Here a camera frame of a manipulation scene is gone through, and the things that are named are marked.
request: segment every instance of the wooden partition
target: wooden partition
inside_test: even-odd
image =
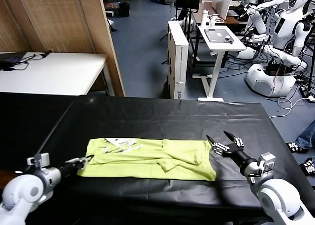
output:
[[[0,0],[0,51],[98,53],[125,96],[102,0]]]

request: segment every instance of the sneaker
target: sneaker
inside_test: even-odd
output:
[[[295,153],[295,152],[305,153],[308,151],[307,149],[303,149],[303,148],[297,146],[294,142],[287,143],[286,145],[289,148],[289,150],[291,151],[291,153]]]
[[[300,164],[300,168],[306,176],[315,175],[315,167],[312,158],[307,158],[304,163]]]

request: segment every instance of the cardboard box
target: cardboard box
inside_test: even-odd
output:
[[[189,43],[178,21],[168,22],[168,85],[171,98],[185,98]]]

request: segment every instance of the yellow-green t-shirt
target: yellow-green t-shirt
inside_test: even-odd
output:
[[[86,155],[94,155],[82,177],[137,177],[214,181],[209,162],[211,145],[205,140],[131,139],[126,150],[104,138],[91,139]]]

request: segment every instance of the trash bin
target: trash bin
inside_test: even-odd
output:
[[[130,5],[128,2],[122,2],[119,4],[119,15],[122,17],[128,17],[130,11]]]

